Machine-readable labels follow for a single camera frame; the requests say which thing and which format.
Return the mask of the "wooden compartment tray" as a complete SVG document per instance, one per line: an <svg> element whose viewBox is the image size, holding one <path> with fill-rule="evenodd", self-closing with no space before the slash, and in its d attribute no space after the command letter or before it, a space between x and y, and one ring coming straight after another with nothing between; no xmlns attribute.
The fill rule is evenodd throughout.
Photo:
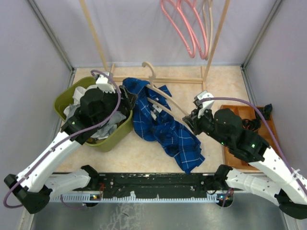
<svg viewBox="0 0 307 230"><path fill-rule="evenodd" d="M273 141L273 138L271 137L267 127L262 122L262 120L259 118L259 115L255 112L254 109L247 105L221 105L221 109L230 109L235 115L239 116L242 120L243 119L258 119L261 122L261 127L256 132L244 129L242 126L244 132L248 135L248 137L251 137L251 141L249 141L249 144L255 144L257 140L259 140L256 136L261 136L265 141L268 142L268 144L274 149L276 154L280 156L280 153L278 152L277 146ZM229 152L229 148L223 147L224 152L224 163L225 165L231 166L233 168L243 170L245 172L253 171L253 172L259 172L259 170L252 165L249 164L249 162L246 162L232 153Z"/></svg>

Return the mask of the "dark rolled cloth in tray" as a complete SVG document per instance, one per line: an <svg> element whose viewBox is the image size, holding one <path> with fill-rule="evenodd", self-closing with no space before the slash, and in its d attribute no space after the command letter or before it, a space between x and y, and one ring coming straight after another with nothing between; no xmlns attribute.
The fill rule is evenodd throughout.
<svg viewBox="0 0 307 230"><path fill-rule="evenodd" d="M271 119L271 113L273 110L272 104L267 104L264 107L258 107L258 110L262 114L262 116L265 118L265 120L270 120Z"/></svg>

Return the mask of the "blue plaid shirt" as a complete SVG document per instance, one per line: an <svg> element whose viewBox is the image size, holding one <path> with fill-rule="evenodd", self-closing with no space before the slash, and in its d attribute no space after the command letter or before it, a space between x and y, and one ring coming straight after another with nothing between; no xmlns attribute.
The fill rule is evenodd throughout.
<svg viewBox="0 0 307 230"><path fill-rule="evenodd" d="M126 78L122 83L129 92L138 95L133 108L135 133L146 141L158 142L166 154L173 157L186 174L200 166L205 157L201 153L201 142L183 124L161 109L157 109L152 99L167 109L171 109L166 99L149 89L148 81Z"/></svg>

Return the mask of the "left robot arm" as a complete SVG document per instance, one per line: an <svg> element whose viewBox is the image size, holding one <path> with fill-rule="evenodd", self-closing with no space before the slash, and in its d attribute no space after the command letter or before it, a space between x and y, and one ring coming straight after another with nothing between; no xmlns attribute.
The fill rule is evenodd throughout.
<svg viewBox="0 0 307 230"><path fill-rule="evenodd" d="M53 179L50 176L116 112L131 111L138 96L125 86L111 91L91 86L77 98L79 106L45 151L25 170L17 175L8 174L4 179L9 192L30 214L41 211L52 198L66 192L75 189L94 190L99 186L99 173L90 165Z"/></svg>

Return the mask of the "wooden clothes rack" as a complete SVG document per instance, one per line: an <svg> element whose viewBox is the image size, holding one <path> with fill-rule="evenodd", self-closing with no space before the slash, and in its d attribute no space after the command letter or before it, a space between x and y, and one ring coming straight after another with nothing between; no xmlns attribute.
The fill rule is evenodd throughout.
<svg viewBox="0 0 307 230"><path fill-rule="evenodd" d="M218 44L218 40L219 40L219 37L220 37L220 34L221 34L221 30L222 30L222 27L223 27L223 24L224 24L224 21L225 21L225 18L226 18L226 14L227 14L227 10L228 10L229 4L230 4L230 0L225 0L224 7L223 7L223 10L222 10L222 14L221 14L221 17L220 17L220 21L219 21L219 24L218 24L218 28L217 28L217 31L215 33L214 40L212 38L212 36L213 36L213 15L212 15L212 7L211 7L212 0L205 0L205 2L206 1L208 2L208 10L209 10L209 17L210 17L209 21L211 23L210 24L210 30L211 30L210 36L211 37L210 37L209 45L208 45L208 41L207 41L207 37L206 37L206 32L205 32L203 25L202 25L202 21L201 21L199 14L197 13L196 8L195 8L196 0L194 0L193 3L191 3L188 0L185 0L185 2L189 5L191 10L193 10L195 17L197 18L197 21L199 23L200 29L202 30L203 40L204 40L204 44L206 46L205 47L206 52L204 54L202 53L202 50L199 46L199 42L196 41L197 38L196 38L194 31L192 30L192 27L190 26L189 22L187 21L185 15L183 14L183 12L181 10L181 2L182 1L178 0L175 5L173 3L171 3L171 4L173 4L174 8L180 13L181 18L186 25L186 28L189 32L189 35L190 35L190 38L191 38L191 41L192 41L192 44L193 44L193 52L191 51L189 46L186 44L186 40L184 39L180 30L177 28L175 23L171 20L170 16L165 11L164 5L163 5L163 0L160 1L161 2L161 9L163 10L166 17L171 21L172 25L177 30L177 33L181 37L182 41L185 43L186 50L188 51L189 56L191 58L195 57L196 46L197 46L198 51L199 51L199 55L201 56L201 58L208 61L206 67L201 66L201 78L190 78L189 80L185 79L185 78L157 78L154 67L152 66L152 64L149 63L149 62L143 62L142 67L143 68L148 67L151 70L151 75L148 76L148 77L138 77L138 79L144 80L144 81L149 81L150 86L148 86L148 88L151 88L153 90L154 82L157 82L157 83L180 83L180 84L201 84L202 89L206 88L206 79L207 79L207 76L208 76L208 73L209 73L209 70L210 70L210 66L212 64L213 56L214 56L214 53L215 53L215 50L216 50L216 47L217 47L217 44ZM100 59L102 61L103 67L106 71L109 71L108 65L107 65L107 62L106 62L106 58L105 58L105 55L104 55L104 52L103 52L103 49L102 49L102 46L101 46L101 43L100 43L100 40L99 40L98 34L96 32L95 26L93 24L90 12L87 8L86 2L85 2L85 0L79 0L79 3L80 3L80 6L81 6L81 9L83 11L83 14L86 18L86 21L88 23L88 27L91 31L92 38L93 38L95 46L98 50L98 53L99 53Z"/></svg>

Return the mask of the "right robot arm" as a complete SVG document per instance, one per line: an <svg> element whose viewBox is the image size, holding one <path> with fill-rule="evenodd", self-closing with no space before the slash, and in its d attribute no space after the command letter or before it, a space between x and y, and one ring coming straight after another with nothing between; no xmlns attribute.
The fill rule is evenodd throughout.
<svg viewBox="0 0 307 230"><path fill-rule="evenodd" d="M213 114L210 109L205 109L202 115L198 115L195 109L183 121L195 135L205 133L227 147L236 158L268 177L264 180L230 166L220 165L214 178L217 188L245 190L267 199L295 219L306 219L307 195L294 178L294 173L263 137L243 128L242 119L233 111L224 108Z"/></svg>

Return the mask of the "olive green plastic basket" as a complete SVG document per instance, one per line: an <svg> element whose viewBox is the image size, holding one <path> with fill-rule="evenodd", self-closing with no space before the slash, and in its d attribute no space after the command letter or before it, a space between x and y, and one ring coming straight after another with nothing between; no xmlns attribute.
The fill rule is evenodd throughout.
<svg viewBox="0 0 307 230"><path fill-rule="evenodd" d="M81 80L74 83L71 87L62 92L54 101L53 107L55 112L64 121L66 116L64 109L73 103L73 94L77 87L88 88L95 84L95 79L92 76L82 78ZM128 135L133 128L132 124L132 110L126 111L124 115L126 119L120 122L117 129L106 139L98 140L94 142L85 142L84 145L96 148L100 152L111 151L126 135Z"/></svg>

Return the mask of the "light wooden hanger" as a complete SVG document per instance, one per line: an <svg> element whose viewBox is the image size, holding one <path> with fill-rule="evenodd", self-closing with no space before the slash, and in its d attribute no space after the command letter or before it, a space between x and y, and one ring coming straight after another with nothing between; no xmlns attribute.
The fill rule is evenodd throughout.
<svg viewBox="0 0 307 230"><path fill-rule="evenodd" d="M204 0L202 5L202 15L205 24L205 32L208 42L208 53L205 60L208 60L211 55L212 43L213 43L213 13L212 13L212 0Z"/></svg>

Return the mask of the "grey shirt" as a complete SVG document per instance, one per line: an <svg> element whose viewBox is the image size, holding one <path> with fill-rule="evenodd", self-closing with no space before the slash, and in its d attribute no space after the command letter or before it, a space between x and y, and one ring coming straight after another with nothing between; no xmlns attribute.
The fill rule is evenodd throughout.
<svg viewBox="0 0 307 230"><path fill-rule="evenodd" d="M80 104L70 104L67 106L63 113L66 116L65 122L74 115L74 112L77 108L80 107ZM91 138L94 139L106 139L109 137L116 129L117 124L125 120L127 116L120 111L116 111L115 114L105 123L100 129L98 129Z"/></svg>

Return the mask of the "white shirt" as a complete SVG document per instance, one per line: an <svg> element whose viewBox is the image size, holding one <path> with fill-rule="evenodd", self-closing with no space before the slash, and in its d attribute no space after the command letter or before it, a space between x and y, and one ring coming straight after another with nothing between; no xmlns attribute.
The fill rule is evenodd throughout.
<svg viewBox="0 0 307 230"><path fill-rule="evenodd" d="M92 89L93 86L89 86L87 88L84 88L82 86L78 86L75 88L75 91L73 93L73 103L69 104L65 109L64 109L64 115L68 116L69 112L73 110L76 106L80 104L80 99L84 94L86 93L87 90Z"/></svg>

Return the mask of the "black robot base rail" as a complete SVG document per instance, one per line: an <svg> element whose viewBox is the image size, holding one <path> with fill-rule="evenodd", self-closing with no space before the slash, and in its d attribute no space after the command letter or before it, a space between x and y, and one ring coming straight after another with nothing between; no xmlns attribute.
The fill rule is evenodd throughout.
<svg viewBox="0 0 307 230"><path fill-rule="evenodd" d="M229 207L234 190L207 173L101 173L97 182L52 198L66 205L84 203L216 203Z"/></svg>

